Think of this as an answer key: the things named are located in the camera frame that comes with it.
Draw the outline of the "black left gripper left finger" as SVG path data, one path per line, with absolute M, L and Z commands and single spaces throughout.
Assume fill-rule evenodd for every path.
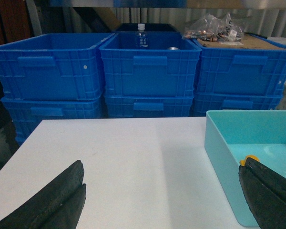
M 84 166 L 77 160 L 19 208 L 0 229 L 74 229 L 86 201 Z

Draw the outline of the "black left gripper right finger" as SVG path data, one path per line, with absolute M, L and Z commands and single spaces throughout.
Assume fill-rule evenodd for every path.
M 239 182 L 261 229 L 286 229 L 286 178 L 251 157 L 239 166 Z

